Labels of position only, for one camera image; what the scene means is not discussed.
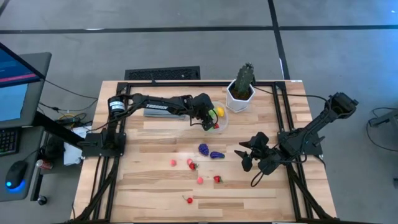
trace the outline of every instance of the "white hexagonal pot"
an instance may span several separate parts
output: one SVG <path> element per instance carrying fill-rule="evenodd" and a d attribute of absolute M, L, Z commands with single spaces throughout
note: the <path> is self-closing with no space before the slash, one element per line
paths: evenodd
<path fill-rule="evenodd" d="M 254 91 L 254 88 L 252 85 L 250 85 L 250 91 L 251 91 L 251 96 L 249 99 L 247 100 L 237 100 L 235 99 L 231 92 L 229 91 L 229 89 L 234 85 L 236 80 L 233 80 L 227 87 L 226 89 L 226 107 L 228 109 L 230 109 L 232 112 L 234 113 L 238 113 L 241 112 L 243 110 L 245 110 L 248 106 L 249 103 L 251 101 L 251 99 L 253 99 L 254 94 L 256 93 Z"/>

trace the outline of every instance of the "wooden table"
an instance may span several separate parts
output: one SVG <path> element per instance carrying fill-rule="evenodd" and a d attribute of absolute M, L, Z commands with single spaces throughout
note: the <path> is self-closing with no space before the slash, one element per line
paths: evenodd
<path fill-rule="evenodd" d="M 118 81 L 103 82 L 93 127 L 104 124 L 108 117 L 107 99 L 115 95 Z M 302 82 L 286 81 L 287 93 L 305 94 Z M 261 87 L 272 91 L 270 87 Z M 207 93 L 212 101 L 225 104 L 226 87 L 133 87 L 131 93 L 171 97 Z M 279 97 L 285 118 L 283 99 Z M 290 108 L 296 128 L 312 120 L 305 97 L 290 96 Z M 127 144 L 120 160 L 118 181 L 113 201 L 112 222 L 222 222 L 222 221 L 294 221 L 294 211 L 286 168 L 279 166 L 252 188 L 250 181 L 259 172 L 253 165 L 250 172 L 241 167 L 241 158 L 233 151 L 244 151 L 238 142 L 248 141 L 258 131 L 269 136 L 269 146 L 277 143 L 279 127 L 272 95 L 257 91 L 249 108 L 238 114 L 228 111 L 229 125 L 221 134 L 208 134 L 189 121 L 143 117 L 136 111 L 126 121 Z M 222 160 L 211 160 L 199 154 L 198 145 L 207 143 L 210 150 L 225 153 Z M 199 167 L 187 166 L 191 158 Z M 170 160 L 177 165 L 172 167 Z M 90 201 L 97 158 L 84 161 L 75 197 L 76 215 Z M 323 164 L 313 156 L 303 165 L 309 191 L 331 216 L 336 216 Z M 222 184 L 213 176 L 220 175 Z M 202 177 L 203 184 L 197 184 Z M 302 216 L 305 216 L 302 195 L 298 191 Z M 184 199 L 193 198 L 188 204 Z M 100 218 L 104 217 L 107 193 Z"/>

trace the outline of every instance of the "computer mouse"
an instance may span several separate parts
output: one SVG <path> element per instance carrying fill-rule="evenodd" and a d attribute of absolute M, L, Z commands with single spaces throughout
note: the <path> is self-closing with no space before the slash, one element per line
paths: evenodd
<path fill-rule="evenodd" d="M 17 161 L 13 163 L 6 175 L 6 186 L 9 189 L 18 187 L 25 176 L 27 162 Z"/>

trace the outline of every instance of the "red strawberry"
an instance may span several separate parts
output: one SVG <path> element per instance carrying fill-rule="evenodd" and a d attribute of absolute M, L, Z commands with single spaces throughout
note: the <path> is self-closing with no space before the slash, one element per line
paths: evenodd
<path fill-rule="evenodd" d="M 221 180 L 221 177 L 220 177 L 220 176 L 214 176 L 214 181 L 215 181 L 216 183 L 220 183 L 220 182 L 222 182 L 222 180 Z"/>
<path fill-rule="evenodd" d="M 191 162 L 191 164 L 189 164 L 189 168 L 191 168 L 191 170 L 195 170 L 197 169 L 198 165 L 196 165 L 195 163 Z"/>

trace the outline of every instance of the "desk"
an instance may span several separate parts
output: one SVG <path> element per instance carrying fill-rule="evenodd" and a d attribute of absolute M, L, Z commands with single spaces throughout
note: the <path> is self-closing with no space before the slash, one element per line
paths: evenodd
<path fill-rule="evenodd" d="M 115 95 L 117 84 L 115 81 L 103 82 L 93 127 L 106 122 L 107 99 Z M 305 94 L 301 82 L 286 81 L 286 87 L 287 93 Z M 272 91 L 270 87 L 261 88 Z M 196 96 L 202 92 L 207 93 L 212 101 L 225 103 L 226 86 L 131 89 L 132 94 L 163 97 L 187 94 Z M 296 128 L 303 127 L 312 120 L 306 98 L 290 96 L 289 103 Z M 125 154 L 120 159 L 111 221 L 294 221 L 286 168 L 279 166 L 271 175 L 264 176 L 257 187 L 252 188 L 250 181 L 259 172 L 256 164 L 253 165 L 252 171 L 244 172 L 241 158 L 233 152 L 235 149 L 245 150 L 238 142 L 248 141 L 258 131 L 269 136 L 270 146 L 277 143 L 279 127 L 273 96 L 256 91 L 246 111 L 238 114 L 228 111 L 228 116 L 229 125 L 221 134 L 205 133 L 201 127 L 190 127 L 187 121 L 146 118 L 143 117 L 143 110 L 138 110 L 130 116 L 126 120 L 127 144 Z M 200 155 L 197 148 L 201 143 L 207 143 L 210 150 L 225 153 L 225 159 L 213 161 Z M 188 168 L 188 158 L 199 165 L 196 171 Z M 177 161 L 175 167 L 170 166 L 171 159 Z M 84 161 L 74 203 L 76 214 L 80 214 L 90 201 L 96 163 L 95 157 Z M 309 156 L 303 168 L 309 191 L 325 211 L 335 217 L 336 212 L 323 164 Z M 223 183 L 215 184 L 214 175 L 220 175 Z M 196 182 L 199 176 L 205 180 L 202 185 Z M 187 204 L 182 196 L 193 197 L 193 203 Z M 104 202 L 107 198 L 105 193 L 100 218 L 104 217 Z M 305 210 L 299 190 L 298 198 L 304 217 Z"/>
<path fill-rule="evenodd" d="M 41 74 L 47 76 L 47 71 L 49 70 L 50 66 L 51 53 L 24 54 L 20 55 L 20 57 L 36 68 Z M 25 95 L 24 106 L 22 107 L 21 111 L 21 118 L 9 121 L 1 121 L 0 128 L 30 126 L 35 118 L 37 105 L 39 104 L 43 86 L 43 80 L 29 83 Z M 24 177 L 25 187 L 21 191 L 10 194 L 4 185 L 4 180 L 6 179 L 7 171 L 14 162 L 24 159 L 32 151 L 39 149 L 43 132 L 44 128 L 42 127 L 23 128 L 20 133 L 21 139 L 19 141 L 19 152 L 14 155 L 0 157 L 0 202 L 8 200 L 22 200 L 26 198 L 29 192 L 30 182 L 32 180 L 36 158 L 39 152 L 34 153 L 26 159 L 28 167 Z"/>

